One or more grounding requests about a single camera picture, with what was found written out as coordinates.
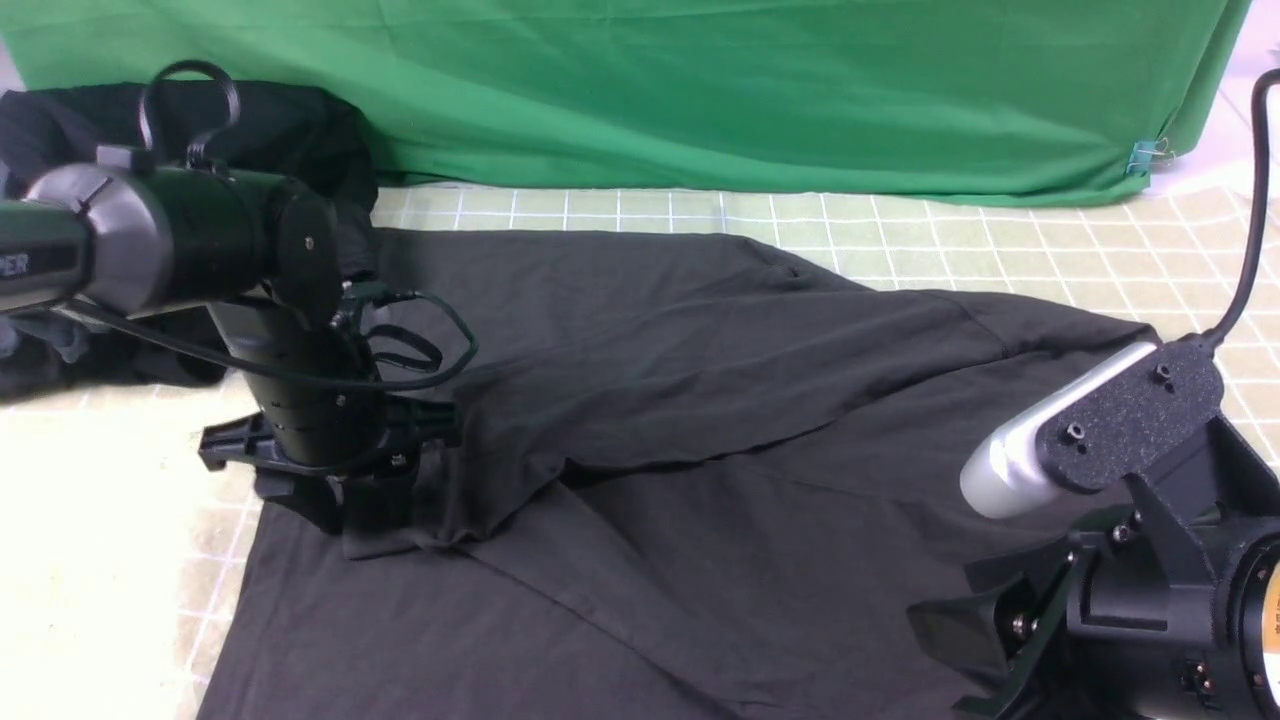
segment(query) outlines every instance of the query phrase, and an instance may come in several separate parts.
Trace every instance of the grid mat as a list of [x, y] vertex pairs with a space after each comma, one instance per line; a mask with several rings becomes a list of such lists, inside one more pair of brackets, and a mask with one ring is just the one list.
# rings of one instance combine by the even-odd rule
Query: grid mat
[[[1280, 450], [1280, 202], [1261, 277], [1221, 348], [1226, 414]], [[741, 234], [879, 290], [1042, 297], [1204, 329], [1234, 291], [1247, 199], [1226, 188], [1087, 210], [897, 197], [648, 191], [384, 190], [378, 225]], [[198, 429], [253, 410], [243, 378], [209, 391], [97, 388], [0, 407], [14, 548], [0, 602], [0, 716], [188, 720], [234, 612], [259, 503], [243, 468], [206, 473]], [[67, 678], [76, 678], [68, 692]]]

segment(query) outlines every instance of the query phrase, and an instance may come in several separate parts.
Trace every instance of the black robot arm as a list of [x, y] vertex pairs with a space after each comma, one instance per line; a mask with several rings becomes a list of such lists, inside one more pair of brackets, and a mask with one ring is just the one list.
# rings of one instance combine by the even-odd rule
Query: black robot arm
[[[214, 65], [184, 61], [228, 94]], [[143, 137], [150, 138], [143, 92]], [[102, 147], [96, 164], [58, 168], [23, 201], [0, 202], [0, 313], [54, 310], [247, 373], [260, 413], [207, 428], [200, 455], [210, 469], [255, 466], [255, 488], [329, 533], [340, 532], [344, 478], [416, 471], [424, 442], [457, 439], [451, 404], [388, 395], [435, 387], [476, 352], [452, 309], [378, 281], [344, 283], [328, 201], [301, 182], [229, 170], [205, 158], [214, 133], [197, 137], [180, 167], [157, 167], [148, 149]], [[458, 324], [470, 347], [448, 369], [442, 352], [403, 329], [390, 334], [419, 359], [375, 354], [361, 319], [370, 309], [426, 300]], [[148, 331], [131, 318], [205, 305], [229, 355]], [[428, 373], [383, 382], [379, 361]]]
[[989, 518], [1119, 482], [1129, 505], [979, 560], [969, 597], [908, 610], [920, 647], [986, 691], [963, 720], [1280, 719], [1280, 480], [1221, 413], [1213, 351], [1262, 256], [1267, 92], [1253, 91], [1253, 208], [1221, 323], [1128, 347], [996, 429], [960, 484]]

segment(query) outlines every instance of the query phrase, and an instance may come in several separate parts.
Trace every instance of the green backdrop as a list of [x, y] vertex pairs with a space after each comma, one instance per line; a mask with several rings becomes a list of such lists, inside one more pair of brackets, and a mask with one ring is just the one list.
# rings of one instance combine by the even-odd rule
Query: green backdrop
[[1248, 0], [12, 0], [32, 88], [319, 85], [410, 181], [1098, 204], [1190, 150]]

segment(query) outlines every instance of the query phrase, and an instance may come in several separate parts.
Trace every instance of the black cloth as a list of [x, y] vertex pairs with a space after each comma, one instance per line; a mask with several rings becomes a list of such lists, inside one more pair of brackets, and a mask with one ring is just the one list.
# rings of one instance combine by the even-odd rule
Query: black cloth
[[[209, 156], [232, 168], [296, 177], [328, 197], [338, 219], [343, 274], [358, 278], [376, 270], [370, 213], [378, 183], [361, 137], [360, 110], [320, 88], [252, 81], [237, 86], [241, 120], [210, 142]], [[93, 161], [99, 145], [141, 146], [142, 87], [115, 83], [0, 95], [0, 195], [20, 197], [54, 168]], [[161, 161], [178, 161], [195, 135], [224, 122], [227, 101], [212, 82], [165, 81], [152, 96], [150, 117]], [[225, 350], [204, 307], [142, 322], [188, 342]], [[224, 374], [216, 365], [120, 333], [92, 340], [90, 352], [73, 365], [61, 364], [44, 348], [0, 360], [0, 398], [73, 383], [202, 387]]]
[[[384, 241], [476, 328], [451, 392], [484, 452], [428, 462], [412, 530], [265, 507], [201, 720], [943, 719], [973, 688], [906, 606], [1119, 498], [996, 523], [957, 475], [1144, 325], [731, 237]], [[424, 550], [348, 559], [378, 542]]]

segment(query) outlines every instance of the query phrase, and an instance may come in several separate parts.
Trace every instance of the black shirt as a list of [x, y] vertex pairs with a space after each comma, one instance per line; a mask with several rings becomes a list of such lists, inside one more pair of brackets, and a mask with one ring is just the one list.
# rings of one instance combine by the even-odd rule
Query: black shirt
[[1117, 500], [995, 523], [957, 477], [1143, 325], [874, 292], [719, 236], [383, 246], [480, 337], [436, 393], [466, 442], [428, 450], [410, 528], [329, 538], [264, 510], [204, 720], [946, 717], [973, 688], [906, 606]]

